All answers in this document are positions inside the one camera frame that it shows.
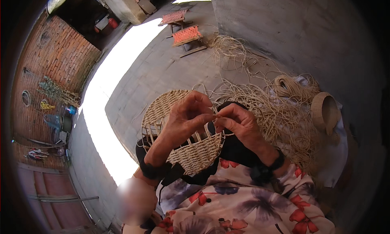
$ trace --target concrete wall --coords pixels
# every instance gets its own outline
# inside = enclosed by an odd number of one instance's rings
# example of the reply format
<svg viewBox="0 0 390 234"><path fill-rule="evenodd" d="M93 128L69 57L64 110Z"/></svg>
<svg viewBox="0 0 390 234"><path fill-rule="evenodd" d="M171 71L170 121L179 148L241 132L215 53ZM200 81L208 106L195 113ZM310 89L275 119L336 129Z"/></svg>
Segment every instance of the concrete wall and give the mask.
<svg viewBox="0 0 390 234"><path fill-rule="evenodd" d="M104 0L114 14L124 23L141 24L146 15L135 0Z"/></svg>
<svg viewBox="0 0 390 234"><path fill-rule="evenodd" d="M12 133L17 142L37 146L25 139L29 138L56 143L53 141L52 129L43 121L43 115L63 115L65 105L38 93L38 83L44 76L49 76L63 88L78 93L100 54L100 50L60 17L48 18L46 11L41 14L20 55L12 86ZM24 67L30 72L23 72ZM22 101L23 90L28 90L32 97L28 107ZM55 108L43 112L40 108L42 99L47 99ZM39 167L65 168L63 160L53 154L45 161L35 161L24 157L30 148L13 145L15 158L19 162Z"/></svg>
<svg viewBox="0 0 390 234"><path fill-rule="evenodd" d="M371 202L385 156L379 107L384 86L378 50L349 0L212 0L219 32L243 38L295 73L310 73L344 105L360 143L339 214L353 227Z"/></svg>

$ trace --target hand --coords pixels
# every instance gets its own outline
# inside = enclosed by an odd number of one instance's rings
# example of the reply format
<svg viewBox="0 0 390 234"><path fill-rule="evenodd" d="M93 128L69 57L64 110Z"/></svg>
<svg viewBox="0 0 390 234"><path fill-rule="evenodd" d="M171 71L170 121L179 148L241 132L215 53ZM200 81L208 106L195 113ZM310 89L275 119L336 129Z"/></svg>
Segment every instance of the hand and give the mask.
<svg viewBox="0 0 390 234"><path fill-rule="evenodd" d="M212 107L212 103L207 95L194 90L176 102L144 162L155 167L163 165L172 149L179 147L196 131L203 132L204 125L216 118L209 107Z"/></svg>
<svg viewBox="0 0 390 234"><path fill-rule="evenodd" d="M216 133L220 133L224 128L231 130L238 140L267 166L278 158L278 151L261 135L256 117L252 112L232 103L220 110L217 117L220 118L214 122Z"/></svg>

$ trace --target yellow rope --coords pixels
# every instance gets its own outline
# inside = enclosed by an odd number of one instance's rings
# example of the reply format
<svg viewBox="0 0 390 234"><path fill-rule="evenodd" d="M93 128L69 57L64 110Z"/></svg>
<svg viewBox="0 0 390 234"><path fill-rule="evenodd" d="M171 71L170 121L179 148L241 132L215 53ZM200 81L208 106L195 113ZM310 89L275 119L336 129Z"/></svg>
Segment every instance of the yellow rope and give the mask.
<svg viewBox="0 0 390 234"><path fill-rule="evenodd" d="M55 108L55 105L49 105L45 101L41 102L41 109L42 110L51 110L51 109L54 109L54 108Z"/></svg>

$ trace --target woven basket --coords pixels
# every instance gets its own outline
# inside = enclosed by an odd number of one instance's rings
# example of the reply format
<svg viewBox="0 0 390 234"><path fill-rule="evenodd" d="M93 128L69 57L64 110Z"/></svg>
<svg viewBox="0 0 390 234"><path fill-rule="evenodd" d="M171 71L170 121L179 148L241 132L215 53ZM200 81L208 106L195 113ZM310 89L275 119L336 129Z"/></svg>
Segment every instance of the woven basket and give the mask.
<svg viewBox="0 0 390 234"><path fill-rule="evenodd" d="M320 92L313 98L310 109L314 126L318 130L326 131L327 135L332 135L333 128L341 117L333 96Z"/></svg>
<svg viewBox="0 0 390 234"><path fill-rule="evenodd" d="M173 104L183 99L189 92L191 91L183 89L172 90L160 95L150 104L142 119L142 136L150 139L149 144L153 144L155 138L160 135ZM210 135L207 127L204 128L205 138L195 132L193 135L195 143L188 139L188 145L172 150L167 159L172 164L180 163L185 170L184 175L197 174L206 169L220 153L224 135L222 133ZM148 150L149 146L144 145L144 148Z"/></svg>

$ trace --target concrete floor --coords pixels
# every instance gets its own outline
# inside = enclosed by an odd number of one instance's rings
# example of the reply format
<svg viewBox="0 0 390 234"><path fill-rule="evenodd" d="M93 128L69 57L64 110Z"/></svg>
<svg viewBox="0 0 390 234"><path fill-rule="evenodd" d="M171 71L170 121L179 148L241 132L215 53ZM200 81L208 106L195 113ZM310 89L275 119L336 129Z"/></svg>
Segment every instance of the concrete floor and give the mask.
<svg viewBox="0 0 390 234"><path fill-rule="evenodd" d="M199 31L203 34L203 43L207 43L215 35L217 25L212 3L205 2L186 2L182 4L171 4L174 0L162 6L155 14L150 16L144 23L148 23L162 15L179 9L189 9L186 14L186 20L193 21L192 25L197 24ZM202 50L191 55L179 58L183 54L181 47L172 47L173 39L166 37L170 35L169 27L165 27L159 34L143 49L131 64L127 72L119 78L118 83L114 84L111 95L108 95L108 101L104 107L104 114L108 118L109 124L119 140L121 146L134 159L135 145L140 138L141 121L145 110L151 102L159 95L172 89L192 89L195 84L202 83L207 89L213 89L221 82L219 69L214 65L212 59L212 48ZM94 79L95 72L102 65L103 61L115 45L112 41L107 50L103 52L102 59L95 66L91 76L85 86L85 91L89 89L91 81ZM282 71L287 71L284 67L278 65ZM262 72L276 70L274 63L265 59L252 67L254 70ZM235 84L247 83L245 73L239 71L221 71L224 78ZM270 74L272 79L277 74ZM252 78L251 83L262 86L264 82L260 79ZM101 150L97 150L96 141L93 140L91 126L85 118L86 109L79 110L79 114L73 119L75 128L72 130L69 148L72 155L72 165L70 173L75 187L82 198L99 196L97 200L85 201L85 207L90 213L92 219L102 230L113 229L120 230L122 222L115 214L115 190L118 180L108 169L113 166L123 168L121 160L113 159L113 163L108 165L106 158L102 156ZM99 132L102 134L100 140L105 140L105 130ZM110 143L106 151L112 150L112 157L115 157L117 149L113 146L110 149ZM130 177L134 171L134 163L127 170L126 177Z"/></svg>

